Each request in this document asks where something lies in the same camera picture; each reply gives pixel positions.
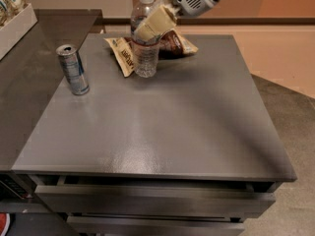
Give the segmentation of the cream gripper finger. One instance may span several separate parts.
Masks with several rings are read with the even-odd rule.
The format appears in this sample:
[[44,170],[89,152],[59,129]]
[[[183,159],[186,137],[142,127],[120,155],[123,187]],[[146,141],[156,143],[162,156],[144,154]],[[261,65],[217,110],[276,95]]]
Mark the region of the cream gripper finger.
[[168,3],[168,0],[156,0],[151,9],[151,13],[154,13],[155,11],[164,10],[167,3]]
[[149,43],[160,39],[166,32],[175,28],[178,10],[168,5],[159,5],[143,19],[134,31],[137,40]]

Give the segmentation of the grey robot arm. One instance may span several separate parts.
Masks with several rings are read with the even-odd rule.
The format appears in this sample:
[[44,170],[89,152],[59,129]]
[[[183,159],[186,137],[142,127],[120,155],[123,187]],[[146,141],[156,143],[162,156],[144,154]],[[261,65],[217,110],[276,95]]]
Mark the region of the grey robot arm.
[[135,29],[145,43],[160,39],[175,28],[178,17],[196,18],[212,10],[220,0],[157,0],[149,14]]

